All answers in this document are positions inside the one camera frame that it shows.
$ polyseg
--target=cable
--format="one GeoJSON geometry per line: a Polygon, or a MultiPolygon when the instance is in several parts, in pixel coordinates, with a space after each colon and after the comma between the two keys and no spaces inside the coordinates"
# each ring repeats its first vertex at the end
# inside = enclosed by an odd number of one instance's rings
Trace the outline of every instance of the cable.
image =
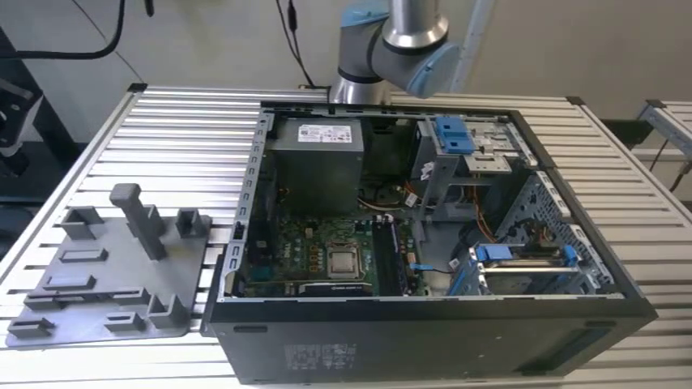
{"type": "Polygon", "coordinates": [[[116,33],[111,39],[111,43],[99,51],[94,53],[63,53],[60,51],[16,51],[0,53],[0,59],[98,59],[111,54],[120,42],[123,35],[123,21],[126,16],[126,0],[120,0],[120,8],[118,10],[118,25],[116,33]]]}
{"type": "Polygon", "coordinates": [[[443,273],[443,274],[455,274],[456,273],[456,271],[440,270],[440,269],[436,269],[435,267],[432,267],[432,265],[426,265],[422,263],[411,263],[410,267],[411,267],[411,270],[418,270],[418,271],[435,271],[436,273],[443,273]]]}
{"type": "Polygon", "coordinates": [[[298,16],[295,12],[294,2],[290,1],[290,23],[291,23],[291,34],[294,35],[294,41],[295,41],[295,48],[291,43],[291,37],[290,37],[290,30],[286,27],[286,18],[283,16],[283,9],[282,9],[282,3],[279,0],[275,0],[278,4],[278,10],[279,10],[279,18],[282,19],[282,28],[283,28],[283,34],[286,36],[286,41],[290,44],[290,50],[294,54],[295,61],[298,62],[300,66],[300,70],[303,71],[303,75],[306,76],[306,81],[311,85],[311,88],[316,88],[315,83],[312,82],[312,78],[307,73],[306,66],[303,65],[303,58],[300,57],[300,48],[299,48],[299,41],[296,38],[296,30],[298,30],[298,16]]]}
{"type": "Polygon", "coordinates": [[[358,198],[358,201],[366,206],[368,207],[370,209],[374,209],[376,211],[383,211],[383,212],[388,212],[388,211],[398,211],[400,209],[403,209],[402,207],[396,207],[396,208],[390,208],[390,207],[378,207],[376,205],[372,205],[371,203],[366,202],[366,200],[363,200],[360,197],[358,198]]]}
{"type": "Polygon", "coordinates": [[[683,181],[683,176],[684,176],[684,174],[680,173],[678,175],[678,177],[675,177],[675,182],[672,182],[672,186],[671,186],[671,189],[670,189],[671,192],[674,192],[678,189],[678,185],[680,185],[680,181],[683,181]]]}
{"type": "Polygon", "coordinates": [[[667,145],[668,145],[668,139],[663,142],[659,152],[656,153],[656,156],[654,158],[654,162],[651,162],[650,172],[654,172],[654,167],[656,166],[656,162],[659,162],[660,154],[663,153],[663,149],[667,148],[667,145]]]}
{"type": "MultiPolygon", "coordinates": [[[[104,38],[104,41],[107,40],[106,38],[106,34],[104,32],[100,30],[99,28],[99,24],[96,24],[95,20],[91,18],[91,16],[88,15],[87,13],[87,10],[84,10],[83,6],[79,4],[78,0],[72,0],[72,4],[75,4],[75,6],[79,8],[79,10],[82,11],[82,13],[84,14],[84,16],[87,17],[88,21],[91,22],[91,25],[95,26],[96,28],[96,31],[99,32],[99,35],[102,38],[104,38]]],[[[128,60],[123,57],[123,55],[120,55],[120,53],[118,52],[118,50],[114,52],[118,57],[123,60],[126,66],[132,70],[132,73],[135,73],[135,77],[138,78],[138,80],[144,83],[144,79],[142,78],[140,76],[140,73],[138,73],[138,71],[135,70],[135,68],[132,67],[132,65],[130,65],[130,62],[128,60]]]]}
{"type": "Polygon", "coordinates": [[[494,238],[494,234],[490,232],[488,224],[486,223],[486,218],[483,217],[483,213],[480,210],[480,205],[478,203],[478,190],[476,187],[472,187],[472,197],[474,197],[474,206],[476,208],[476,223],[478,223],[478,229],[480,229],[480,232],[483,235],[488,238],[491,243],[495,243],[496,240],[494,238]]]}

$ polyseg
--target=slotted aluminum surface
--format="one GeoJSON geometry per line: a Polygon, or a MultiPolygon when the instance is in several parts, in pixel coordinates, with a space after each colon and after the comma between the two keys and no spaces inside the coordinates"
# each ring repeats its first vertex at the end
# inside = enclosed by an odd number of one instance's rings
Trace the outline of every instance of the slotted aluminum surface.
{"type": "MultiPolygon", "coordinates": [[[[199,207],[215,227],[198,290],[203,304],[216,255],[231,234],[238,188],[262,100],[322,101],[323,92],[155,88],[123,99],[110,122],[0,262],[0,347],[8,322],[64,237],[54,222],[66,207],[95,205],[118,216],[107,193],[138,182],[143,202],[164,216],[199,207]]],[[[396,94],[395,105],[519,109],[547,146],[559,171],[608,239],[660,319],[623,340],[564,380],[538,378],[484,387],[595,389],[692,387],[692,216],[604,129],[588,109],[564,98],[396,94]]],[[[43,351],[0,348],[0,383],[50,387],[235,387],[231,365],[215,339],[182,338],[80,344],[43,351]]],[[[363,383],[338,387],[474,387],[479,383],[363,383]]]]}
{"type": "Polygon", "coordinates": [[[692,160],[692,102],[664,101],[647,104],[639,116],[692,160]]]}

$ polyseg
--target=gray panel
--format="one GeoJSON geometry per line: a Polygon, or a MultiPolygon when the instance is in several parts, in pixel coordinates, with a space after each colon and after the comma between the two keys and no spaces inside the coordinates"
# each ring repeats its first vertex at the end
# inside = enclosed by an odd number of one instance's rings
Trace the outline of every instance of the gray panel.
{"type": "Polygon", "coordinates": [[[211,219],[203,216],[202,236],[186,238],[176,221],[163,218],[160,242],[168,254],[162,259],[150,259],[123,219],[88,225],[94,239],[67,237],[12,322],[8,346],[184,335],[211,219]],[[67,254],[103,250],[106,260],[63,260],[67,254]],[[26,325],[38,320],[47,322],[46,329],[27,333],[26,325]]]}

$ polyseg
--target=metal frame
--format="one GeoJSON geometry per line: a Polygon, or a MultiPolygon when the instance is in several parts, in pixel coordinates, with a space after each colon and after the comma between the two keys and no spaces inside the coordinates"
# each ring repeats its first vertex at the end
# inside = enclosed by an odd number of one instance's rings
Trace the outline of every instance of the metal frame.
{"type": "MultiPolygon", "coordinates": [[[[323,91],[155,87],[138,93],[136,97],[136,105],[131,101],[135,107],[122,103],[22,236],[20,244],[0,262],[0,337],[8,318],[19,314],[23,290],[35,286],[43,273],[40,267],[52,258],[55,245],[63,239],[52,222],[64,214],[68,204],[96,204],[103,215],[116,216],[118,212],[103,201],[103,193],[123,177],[135,177],[143,186],[143,196],[164,201],[163,216],[172,215],[178,207],[196,206],[215,218],[195,308],[202,314],[214,273],[211,267],[222,252],[220,245],[231,236],[238,183],[244,171],[242,155],[247,155],[248,147],[242,148],[238,144],[250,144],[259,102],[324,101],[326,98],[323,91]]],[[[692,386],[692,336],[687,335],[692,331],[690,214],[680,210],[678,200],[667,195],[666,187],[647,173],[600,121],[564,98],[443,94],[430,100],[418,100],[394,93],[392,99],[398,105],[484,107],[522,112],[611,249],[662,316],[636,336],[623,340],[566,378],[514,378],[483,385],[578,385],[586,389],[660,385],[683,389],[692,386]]],[[[198,333],[199,323],[199,319],[194,320],[192,333],[182,338],[111,342],[36,352],[4,350],[0,352],[6,368],[0,382],[56,386],[58,382],[71,381],[66,383],[68,387],[151,387],[184,382],[207,388],[239,387],[216,339],[203,338],[198,333]]],[[[463,380],[432,380],[396,386],[478,385],[463,380]]],[[[392,387],[388,383],[343,386],[392,387]]]]}

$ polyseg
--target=label sticker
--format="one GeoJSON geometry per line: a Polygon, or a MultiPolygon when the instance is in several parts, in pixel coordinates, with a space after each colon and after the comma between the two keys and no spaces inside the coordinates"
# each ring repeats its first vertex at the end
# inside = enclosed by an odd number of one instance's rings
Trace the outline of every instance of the label sticker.
{"type": "Polygon", "coordinates": [[[304,124],[299,127],[299,142],[351,143],[351,126],[304,124]]]}
{"type": "Polygon", "coordinates": [[[419,200],[419,196],[416,196],[414,193],[410,193],[410,196],[407,197],[407,201],[404,203],[410,206],[415,206],[415,202],[419,200]]]}

